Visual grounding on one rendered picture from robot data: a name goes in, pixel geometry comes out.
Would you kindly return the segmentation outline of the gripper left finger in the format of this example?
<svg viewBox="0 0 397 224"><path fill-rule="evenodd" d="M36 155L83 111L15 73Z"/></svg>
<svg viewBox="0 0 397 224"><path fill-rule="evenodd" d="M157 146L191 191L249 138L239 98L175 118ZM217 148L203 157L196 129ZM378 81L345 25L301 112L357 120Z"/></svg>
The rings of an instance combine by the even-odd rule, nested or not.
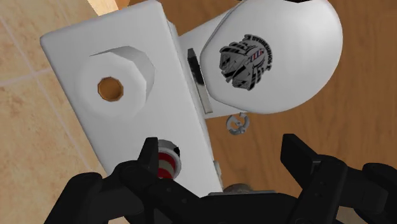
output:
<svg viewBox="0 0 397 224"><path fill-rule="evenodd" d="M145 140L137 160L118 164L106 178L72 177L45 224L199 224L199 198L174 179L158 177L158 138Z"/></svg>

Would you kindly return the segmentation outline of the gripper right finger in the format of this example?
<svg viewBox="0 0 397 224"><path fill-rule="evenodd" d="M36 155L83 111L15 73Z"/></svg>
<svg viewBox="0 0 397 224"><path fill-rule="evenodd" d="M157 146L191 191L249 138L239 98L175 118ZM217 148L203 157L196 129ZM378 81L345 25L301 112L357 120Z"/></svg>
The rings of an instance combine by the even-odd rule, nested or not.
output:
<svg viewBox="0 0 397 224"><path fill-rule="evenodd" d="M367 163L353 169L317 154L294 134L284 134L281 162L302 187L288 224L342 224L339 207L354 209L367 224L397 224L397 169Z"/></svg>

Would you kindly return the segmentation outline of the red white striped cup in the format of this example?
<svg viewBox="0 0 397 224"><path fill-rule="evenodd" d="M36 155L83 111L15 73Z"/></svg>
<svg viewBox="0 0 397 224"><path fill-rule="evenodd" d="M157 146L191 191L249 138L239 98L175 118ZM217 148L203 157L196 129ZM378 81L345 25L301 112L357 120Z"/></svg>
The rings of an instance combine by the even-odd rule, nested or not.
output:
<svg viewBox="0 0 397 224"><path fill-rule="evenodd" d="M158 177L175 179L181 172L179 148L171 141L158 140Z"/></svg>

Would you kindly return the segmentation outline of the small grey metal valve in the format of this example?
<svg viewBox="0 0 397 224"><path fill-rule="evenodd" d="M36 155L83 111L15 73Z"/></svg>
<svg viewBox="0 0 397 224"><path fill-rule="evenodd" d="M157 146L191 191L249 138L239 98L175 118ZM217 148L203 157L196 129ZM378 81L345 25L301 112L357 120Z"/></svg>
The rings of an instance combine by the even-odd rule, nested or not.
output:
<svg viewBox="0 0 397 224"><path fill-rule="evenodd" d="M236 116L230 115L226 119L226 129L232 135L241 135L247 131L247 128L250 124L250 119L247 114L239 113L239 117L243 119L243 121L239 120Z"/></svg>

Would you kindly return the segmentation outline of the white toilet paper roll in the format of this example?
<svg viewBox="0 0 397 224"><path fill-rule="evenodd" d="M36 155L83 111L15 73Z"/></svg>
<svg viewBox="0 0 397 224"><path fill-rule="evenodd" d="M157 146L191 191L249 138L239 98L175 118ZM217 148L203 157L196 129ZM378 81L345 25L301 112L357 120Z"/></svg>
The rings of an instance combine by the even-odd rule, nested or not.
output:
<svg viewBox="0 0 397 224"><path fill-rule="evenodd" d="M146 104L155 82L148 56L121 46L87 58L77 74L75 90L83 107L109 120L130 120Z"/></svg>

